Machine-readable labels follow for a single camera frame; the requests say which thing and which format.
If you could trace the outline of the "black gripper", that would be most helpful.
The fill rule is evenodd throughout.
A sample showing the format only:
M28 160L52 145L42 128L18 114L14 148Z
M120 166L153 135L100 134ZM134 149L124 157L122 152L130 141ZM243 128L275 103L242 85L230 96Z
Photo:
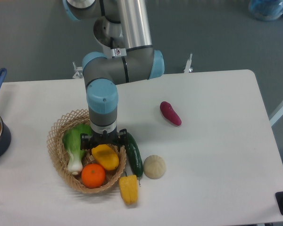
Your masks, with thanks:
M119 132L112 131L108 133L106 130L102 134L93 132L92 135L86 133L80 134L80 149L91 150L99 145L115 145L118 152L121 151L121 147L126 148L128 146L127 129L122 129Z

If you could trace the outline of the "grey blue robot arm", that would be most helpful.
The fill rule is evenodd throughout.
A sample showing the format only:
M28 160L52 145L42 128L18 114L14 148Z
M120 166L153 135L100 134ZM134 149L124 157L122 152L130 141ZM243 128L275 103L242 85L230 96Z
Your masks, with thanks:
M92 133L80 135L81 149L124 146L127 131L117 129L117 85L157 78L165 71L162 53L152 46L146 4L142 0L65 0L63 6L75 21L97 18L94 36L103 35L110 49L109 53L91 52L82 60Z

